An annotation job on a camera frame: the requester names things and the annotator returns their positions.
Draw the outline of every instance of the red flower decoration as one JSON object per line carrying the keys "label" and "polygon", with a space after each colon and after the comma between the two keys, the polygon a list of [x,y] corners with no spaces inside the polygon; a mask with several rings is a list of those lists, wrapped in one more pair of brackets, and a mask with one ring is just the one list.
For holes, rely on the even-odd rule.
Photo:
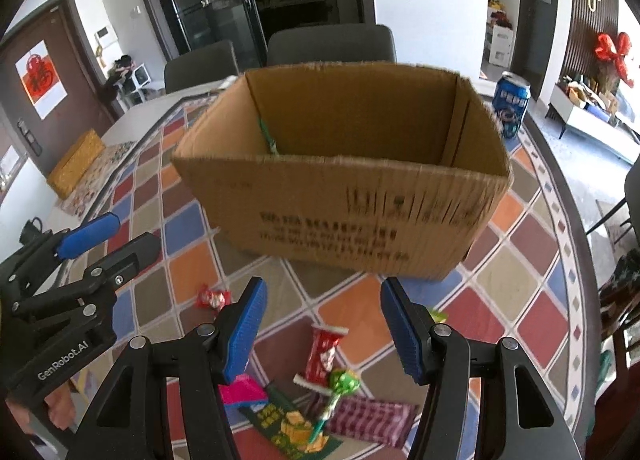
{"label": "red flower decoration", "polygon": [[635,82],[632,78],[629,78],[625,62],[625,56],[628,55],[629,50],[631,50],[631,39],[626,32],[618,34],[618,40],[615,45],[609,34],[598,34],[598,45],[595,49],[596,57],[600,61],[613,61],[620,78],[625,81],[629,88],[633,88]]}

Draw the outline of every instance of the poster on door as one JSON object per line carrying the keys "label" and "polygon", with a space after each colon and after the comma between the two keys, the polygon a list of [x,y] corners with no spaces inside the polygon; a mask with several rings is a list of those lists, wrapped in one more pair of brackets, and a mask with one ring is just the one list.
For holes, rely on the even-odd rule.
{"label": "poster on door", "polygon": [[41,119],[66,97],[65,87],[60,82],[44,41],[40,41],[21,57],[15,63],[15,69],[18,70],[24,90]]}

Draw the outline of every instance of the soda can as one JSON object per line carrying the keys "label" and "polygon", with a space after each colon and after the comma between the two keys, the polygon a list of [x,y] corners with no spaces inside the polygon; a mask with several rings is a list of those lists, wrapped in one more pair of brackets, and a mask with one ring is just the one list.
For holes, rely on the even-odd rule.
{"label": "soda can", "polygon": [[502,124],[502,137],[514,138],[522,124],[531,97],[531,85],[522,77],[504,72],[495,85],[492,106]]}

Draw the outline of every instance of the black chair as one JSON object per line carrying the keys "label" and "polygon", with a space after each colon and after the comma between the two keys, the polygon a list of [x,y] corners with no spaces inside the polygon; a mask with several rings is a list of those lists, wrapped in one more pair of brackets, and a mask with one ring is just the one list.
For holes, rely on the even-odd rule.
{"label": "black chair", "polygon": [[640,229],[640,157],[636,159],[634,164],[629,169],[629,172],[625,177],[625,197],[622,198],[607,214],[605,214],[600,220],[587,231],[587,235],[591,234],[595,229],[609,220],[616,212],[618,212],[624,204],[628,204],[629,207],[629,217],[622,223],[620,226],[626,225],[629,226],[626,228],[625,232],[620,235],[620,237],[613,242],[615,245],[617,242],[622,239],[622,237],[628,233],[631,229],[636,229],[636,240],[639,239],[639,231]]}
{"label": "black chair", "polygon": [[396,62],[393,34],[383,25],[343,24],[292,28],[271,36],[267,66],[320,61]]}
{"label": "black chair", "polygon": [[219,41],[169,61],[164,67],[164,89],[172,93],[238,74],[233,43]]}

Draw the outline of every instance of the can top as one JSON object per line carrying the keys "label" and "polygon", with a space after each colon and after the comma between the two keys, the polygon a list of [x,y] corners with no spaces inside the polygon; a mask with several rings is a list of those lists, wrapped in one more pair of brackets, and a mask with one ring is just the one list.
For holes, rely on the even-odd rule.
{"label": "can top", "polygon": [[529,90],[529,88],[531,87],[531,85],[529,84],[529,81],[525,80],[519,75],[512,74],[511,72],[509,72],[508,75],[505,75],[505,74],[507,74],[507,72],[504,72],[502,74],[502,78],[504,78],[504,80],[510,82],[511,84],[515,84],[516,86],[525,88],[526,90]]}

